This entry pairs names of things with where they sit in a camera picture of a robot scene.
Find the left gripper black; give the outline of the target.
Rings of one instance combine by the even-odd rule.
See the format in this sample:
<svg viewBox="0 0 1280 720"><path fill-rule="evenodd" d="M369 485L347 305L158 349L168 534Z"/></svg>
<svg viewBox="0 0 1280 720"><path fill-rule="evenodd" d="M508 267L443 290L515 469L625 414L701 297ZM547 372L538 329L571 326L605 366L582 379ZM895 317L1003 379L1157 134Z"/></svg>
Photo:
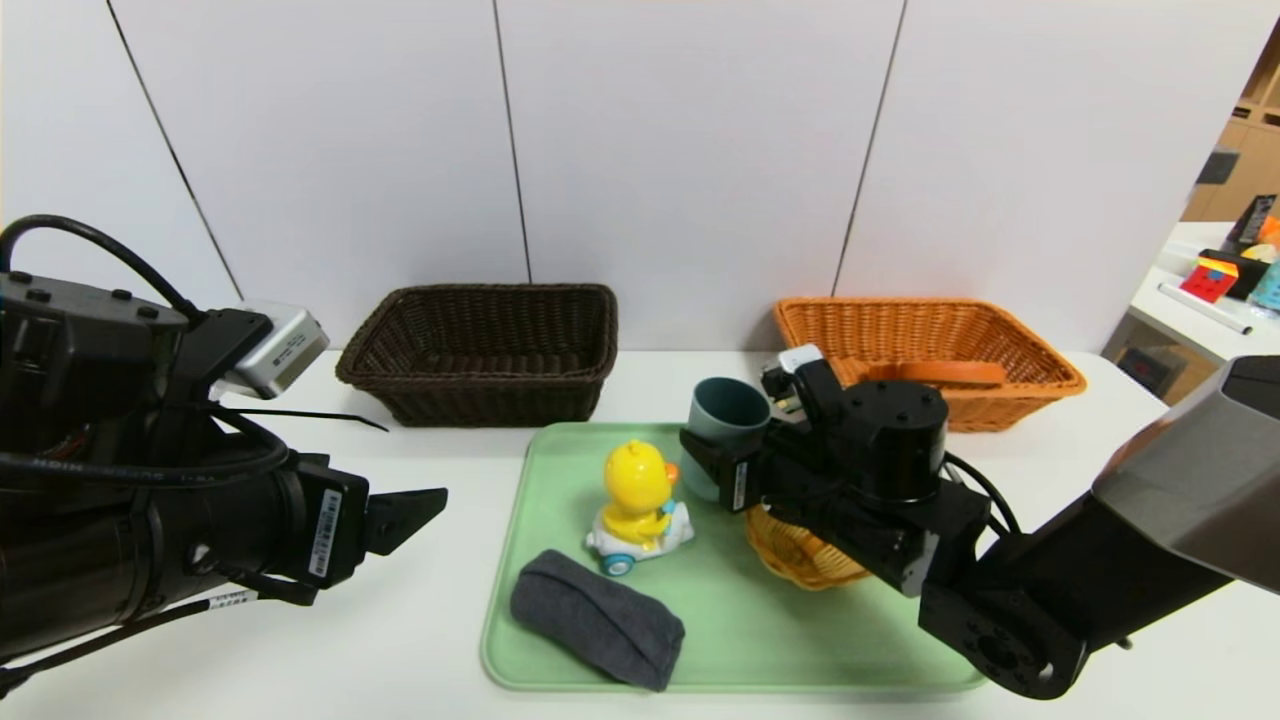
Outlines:
<svg viewBox="0 0 1280 720"><path fill-rule="evenodd" d="M447 488L369 497L365 478L333 468L324 454L297 454L283 469L206 495L202 541L212 561L201 585L260 575L328 589L351 578L364 550L393 553L448 498Z"/></svg>

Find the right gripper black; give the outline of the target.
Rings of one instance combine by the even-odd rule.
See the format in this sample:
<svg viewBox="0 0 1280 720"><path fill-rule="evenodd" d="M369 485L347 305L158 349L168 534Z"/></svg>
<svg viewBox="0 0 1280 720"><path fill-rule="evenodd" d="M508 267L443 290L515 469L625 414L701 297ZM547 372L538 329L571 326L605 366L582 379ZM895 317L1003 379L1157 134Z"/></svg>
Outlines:
<svg viewBox="0 0 1280 720"><path fill-rule="evenodd" d="M813 424L808 420L771 419L764 425L727 439L722 450L722 505L741 512L756 505L799 506L814 492L812 464ZM719 457L714 439L682 428L678 441L684 452L680 461L686 486L716 486L716 462Z"/></svg>

